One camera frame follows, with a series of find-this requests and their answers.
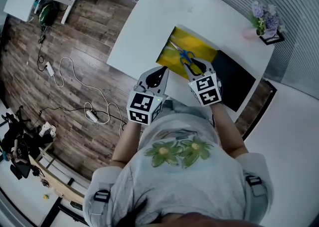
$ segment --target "scissors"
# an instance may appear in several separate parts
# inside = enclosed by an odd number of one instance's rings
[[[191,58],[189,57],[188,54],[191,54],[191,57],[195,57],[194,53],[191,51],[186,51],[181,49],[179,46],[177,46],[175,43],[173,43],[171,40],[168,40],[175,49],[177,49],[179,51],[179,55],[180,55],[180,62],[182,65],[184,65],[184,62],[182,61],[183,59],[186,61],[186,64],[191,65],[193,63],[193,61],[191,60]]]

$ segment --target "power adapter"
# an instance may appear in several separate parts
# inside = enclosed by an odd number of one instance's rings
[[[91,110],[86,110],[86,116],[93,122],[98,122],[98,118],[92,113]]]
[[[47,69],[48,72],[49,72],[49,75],[50,75],[50,76],[54,76],[54,70],[53,70],[53,68],[52,68],[52,66],[51,66],[51,64],[50,64],[50,62],[47,62],[47,63],[45,64],[45,66],[46,66],[46,69]]]

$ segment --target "gray t-shirt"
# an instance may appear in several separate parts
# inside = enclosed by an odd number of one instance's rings
[[[204,119],[189,114],[160,118],[145,129],[138,152],[124,169],[104,167],[94,172],[84,199],[85,220],[94,227],[115,226],[145,198],[148,203],[136,219],[137,226],[169,213],[243,219],[246,167],[267,184],[272,201],[264,157],[247,153],[237,161],[217,141]],[[108,203],[93,200],[99,190],[111,192]]]

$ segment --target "floor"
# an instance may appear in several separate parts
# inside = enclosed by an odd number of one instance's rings
[[[106,60],[134,5],[131,0],[77,0],[65,25],[60,23],[63,12],[59,13],[54,25],[47,30],[42,47],[44,61],[50,61],[56,72],[60,59],[70,57],[77,77],[101,88],[106,99],[118,105],[125,121],[128,93],[136,81],[108,66]],[[61,64],[63,88],[58,88],[46,72],[38,71],[40,28],[37,17],[29,23],[12,17],[9,23],[11,41],[2,55],[0,78],[6,88],[7,103],[13,110],[23,105],[32,123],[37,121],[39,110],[45,107],[77,109],[83,108],[85,102],[91,102],[96,110],[106,111],[106,103],[99,92],[75,80],[68,60]],[[61,82],[57,74],[57,83]],[[265,82],[259,84],[236,122],[242,134],[256,118],[270,91]],[[119,117],[114,107],[110,109],[112,115]],[[99,117],[107,120],[103,113],[99,113]],[[109,164],[119,139],[119,120],[111,117],[107,125],[99,125],[89,122],[84,110],[46,109],[36,126],[46,121],[57,128],[54,154],[72,169],[91,179],[94,170]]]

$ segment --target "person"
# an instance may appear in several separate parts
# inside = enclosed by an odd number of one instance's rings
[[[18,138],[14,140],[14,146],[11,148],[8,148],[8,143],[5,141],[3,142],[4,145],[4,151],[3,151],[3,159],[5,161],[11,161],[12,159],[21,164],[27,164],[28,163],[28,146],[25,143],[19,143]]]
[[[34,159],[40,154],[36,139],[32,139],[28,134],[19,135],[17,138],[5,136],[2,141],[3,159],[12,159],[17,163],[27,164],[29,155]]]
[[[97,169],[84,198],[92,227],[256,227],[270,208],[266,160],[249,153],[221,103],[210,106],[215,129],[196,108],[167,100],[140,139],[128,122],[108,167]],[[255,176],[266,209],[248,205],[246,178]]]

